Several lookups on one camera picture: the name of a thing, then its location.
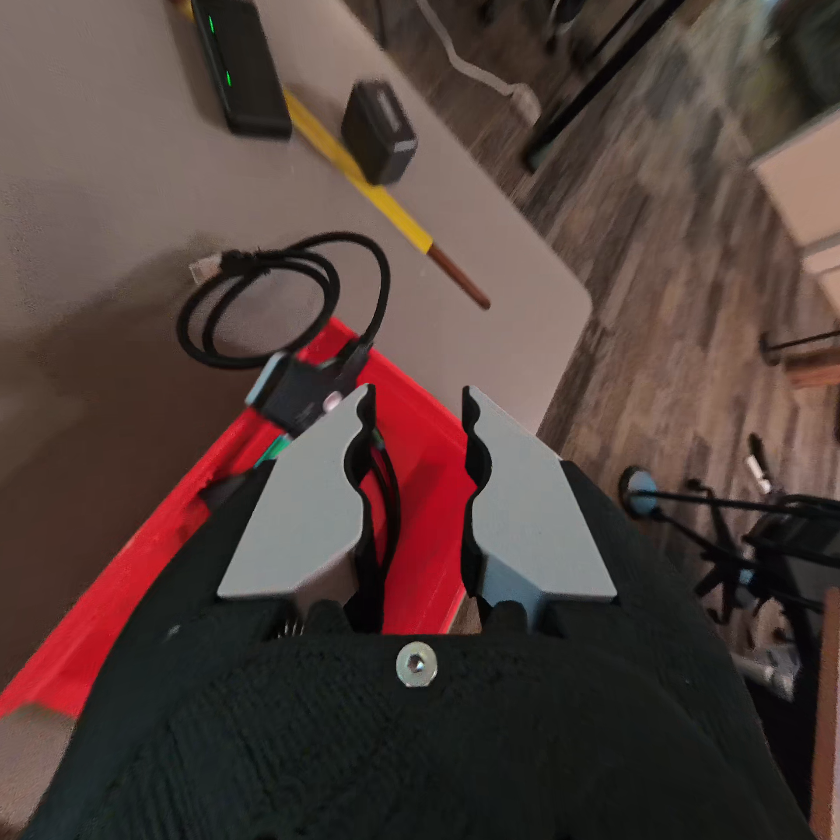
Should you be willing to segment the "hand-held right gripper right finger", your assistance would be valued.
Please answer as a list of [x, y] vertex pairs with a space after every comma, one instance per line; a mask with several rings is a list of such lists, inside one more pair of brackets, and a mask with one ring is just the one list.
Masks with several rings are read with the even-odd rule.
[[562, 458], [478, 388], [462, 391], [465, 506], [461, 578], [482, 628], [504, 602], [539, 629], [557, 601], [609, 603], [617, 589]]

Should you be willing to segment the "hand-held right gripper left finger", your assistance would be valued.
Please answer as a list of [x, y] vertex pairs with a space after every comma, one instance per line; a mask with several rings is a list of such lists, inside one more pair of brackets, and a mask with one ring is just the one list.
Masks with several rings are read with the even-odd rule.
[[355, 599], [377, 610], [371, 501], [375, 386], [362, 384], [284, 449], [217, 588], [224, 601], [280, 596], [307, 611]]

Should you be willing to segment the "black hdmi cable green plugs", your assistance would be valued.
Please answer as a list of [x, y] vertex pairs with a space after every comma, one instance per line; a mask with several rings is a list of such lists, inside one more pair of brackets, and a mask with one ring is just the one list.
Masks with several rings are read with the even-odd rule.
[[[381, 597], [379, 601], [384, 608], [385, 582], [392, 567], [397, 544], [402, 530], [402, 503], [397, 481], [396, 471], [388, 454], [385, 438], [381, 430], [376, 427], [371, 438], [371, 472], [380, 491], [384, 510], [385, 546], [382, 551], [380, 569]], [[260, 457], [252, 465], [256, 469], [265, 462], [274, 462], [279, 454], [291, 444], [291, 436], [278, 435]], [[277, 637], [294, 637], [302, 633], [303, 623], [299, 613], [291, 608], [287, 610], [286, 618]]]

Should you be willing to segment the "silver adapter hub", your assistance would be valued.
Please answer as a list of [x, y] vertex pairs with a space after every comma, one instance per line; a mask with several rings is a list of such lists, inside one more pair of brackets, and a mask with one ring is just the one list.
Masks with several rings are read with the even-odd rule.
[[319, 364], [292, 353], [274, 353], [259, 373], [245, 404], [297, 438], [355, 390], [371, 348], [351, 342]]

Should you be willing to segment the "red plastic bin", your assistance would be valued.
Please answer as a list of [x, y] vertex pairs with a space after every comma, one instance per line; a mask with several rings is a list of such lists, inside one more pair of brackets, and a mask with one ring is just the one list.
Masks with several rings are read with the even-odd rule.
[[[395, 468], [402, 527], [385, 582], [385, 634], [443, 634], [465, 596], [460, 544], [467, 500], [460, 421], [376, 350], [360, 376], [375, 386], [377, 426]], [[200, 497], [254, 467], [282, 428], [246, 408], [209, 446], [79, 595], [15, 676], [2, 681], [2, 716], [26, 706], [81, 714], [92, 684], [155, 577], [209, 517]]]

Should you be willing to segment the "black tripod stand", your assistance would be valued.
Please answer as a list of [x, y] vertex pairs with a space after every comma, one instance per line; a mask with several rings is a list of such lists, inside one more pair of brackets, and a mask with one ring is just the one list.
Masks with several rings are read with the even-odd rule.
[[[663, 491], [637, 465], [621, 474], [618, 498], [632, 519], [668, 524], [700, 548], [710, 570], [694, 592], [702, 599], [720, 591], [720, 608], [707, 609], [714, 624], [729, 625], [736, 609], [756, 616], [774, 601], [791, 630], [794, 649], [808, 661], [820, 651], [824, 595], [804, 593], [793, 562], [838, 573], [838, 501], [783, 493], [772, 478], [762, 438], [750, 434], [748, 447], [747, 467], [763, 493], [760, 501], [720, 497], [697, 478], [686, 479], [682, 492]], [[665, 501], [708, 509], [712, 538], [667, 514]]]

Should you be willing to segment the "yellow and brown tape strip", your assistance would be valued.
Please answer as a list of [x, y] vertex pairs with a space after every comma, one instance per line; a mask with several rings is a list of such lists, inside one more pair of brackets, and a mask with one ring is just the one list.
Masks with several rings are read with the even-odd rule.
[[[171, 4], [183, 16], [189, 18], [196, 27], [192, 2], [172, 2]], [[393, 198], [384, 186], [372, 185], [366, 181], [360, 167], [341, 141], [335, 138], [293, 93], [283, 86], [282, 88], [292, 120], [292, 134], [298, 133], [309, 142], [326, 161], [341, 172], [354, 188], [400, 231], [408, 242], [435, 262], [473, 302], [482, 309], [488, 310], [490, 299], [487, 294], [479, 289], [436, 246], [432, 236]]]

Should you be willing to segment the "black cube box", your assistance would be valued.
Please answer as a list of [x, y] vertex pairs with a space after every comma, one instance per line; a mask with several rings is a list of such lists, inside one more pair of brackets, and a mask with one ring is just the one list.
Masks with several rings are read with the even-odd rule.
[[385, 80], [353, 84], [340, 131], [345, 148], [373, 186], [398, 182], [417, 152], [414, 128]]

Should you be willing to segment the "white cabinet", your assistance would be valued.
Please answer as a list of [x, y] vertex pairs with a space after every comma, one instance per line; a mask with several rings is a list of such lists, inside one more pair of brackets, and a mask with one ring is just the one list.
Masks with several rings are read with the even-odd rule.
[[839, 312], [839, 107], [752, 163], [816, 280]]

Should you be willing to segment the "black metal stand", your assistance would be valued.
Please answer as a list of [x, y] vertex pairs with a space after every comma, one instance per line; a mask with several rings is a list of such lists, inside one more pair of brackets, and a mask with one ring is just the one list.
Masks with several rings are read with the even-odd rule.
[[616, 53], [584, 84], [574, 98], [568, 104], [563, 105], [550, 121], [533, 131], [531, 138], [521, 152], [521, 162], [530, 174], [537, 172], [562, 132], [658, 34], [685, 3], [685, 1], [661, 2], [633, 31]]

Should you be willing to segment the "black flat box green lights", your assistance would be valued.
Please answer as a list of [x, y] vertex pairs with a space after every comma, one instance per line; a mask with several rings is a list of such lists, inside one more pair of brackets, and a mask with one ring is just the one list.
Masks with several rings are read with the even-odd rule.
[[192, 13], [229, 131], [289, 141], [292, 120], [257, 6], [192, 1]]

